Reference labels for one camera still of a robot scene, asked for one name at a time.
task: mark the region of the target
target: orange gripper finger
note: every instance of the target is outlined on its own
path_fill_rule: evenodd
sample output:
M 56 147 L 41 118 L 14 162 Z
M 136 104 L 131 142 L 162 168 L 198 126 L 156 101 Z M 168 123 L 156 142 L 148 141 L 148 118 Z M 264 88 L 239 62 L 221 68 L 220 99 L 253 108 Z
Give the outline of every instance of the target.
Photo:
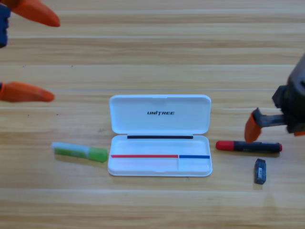
M 30 21 L 44 25 L 59 27 L 59 17 L 40 0 L 0 0 L 11 11 Z
M 54 100 L 54 95 L 42 88 L 34 85 L 11 82 L 1 84 L 0 100 L 7 102 L 51 102 Z
M 295 133 L 295 136 L 302 136 L 302 135 L 305 135 L 305 131 Z
M 244 129 L 245 141 L 247 143 L 256 141 L 262 132 L 261 129 L 262 128 L 255 122 L 253 118 L 253 113 L 251 113 L 251 116 L 249 117 Z

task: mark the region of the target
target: eraser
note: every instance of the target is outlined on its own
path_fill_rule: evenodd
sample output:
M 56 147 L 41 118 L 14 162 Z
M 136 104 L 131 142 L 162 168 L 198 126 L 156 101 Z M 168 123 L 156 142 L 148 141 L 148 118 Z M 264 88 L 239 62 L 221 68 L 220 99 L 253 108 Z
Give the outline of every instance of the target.
M 255 163 L 254 183 L 262 185 L 266 181 L 266 161 L 257 159 Z

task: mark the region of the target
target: green glue stick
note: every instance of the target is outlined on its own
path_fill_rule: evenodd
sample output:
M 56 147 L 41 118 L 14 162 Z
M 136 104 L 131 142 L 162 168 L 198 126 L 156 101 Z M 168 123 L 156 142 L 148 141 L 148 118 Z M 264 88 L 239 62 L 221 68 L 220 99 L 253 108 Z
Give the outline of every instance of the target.
M 87 158 L 93 161 L 105 162 L 108 159 L 107 149 L 81 146 L 63 142 L 53 142 L 52 151 L 54 154 Z

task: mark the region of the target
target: black marker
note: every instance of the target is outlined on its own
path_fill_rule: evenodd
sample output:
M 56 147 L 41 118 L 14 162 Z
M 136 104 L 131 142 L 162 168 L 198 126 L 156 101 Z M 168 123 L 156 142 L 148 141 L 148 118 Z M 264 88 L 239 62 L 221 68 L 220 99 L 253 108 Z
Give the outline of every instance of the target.
M 282 144 L 275 142 L 238 142 L 238 141 L 218 141 L 216 149 L 229 151 L 248 152 L 269 152 L 279 153 L 282 151 Z

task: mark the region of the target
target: dark blue eraser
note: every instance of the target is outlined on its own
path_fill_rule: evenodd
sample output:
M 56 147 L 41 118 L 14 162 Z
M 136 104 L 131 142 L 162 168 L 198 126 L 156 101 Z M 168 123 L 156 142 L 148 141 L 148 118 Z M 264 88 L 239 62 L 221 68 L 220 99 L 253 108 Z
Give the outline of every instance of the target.
M 266 161 L 257 159 L 255 163 L 254 183 L 262 185 L 266 181 Z
M 0 3 L 0 48 L 8 43 L 6 29 L 9 27 L 10 9 Z

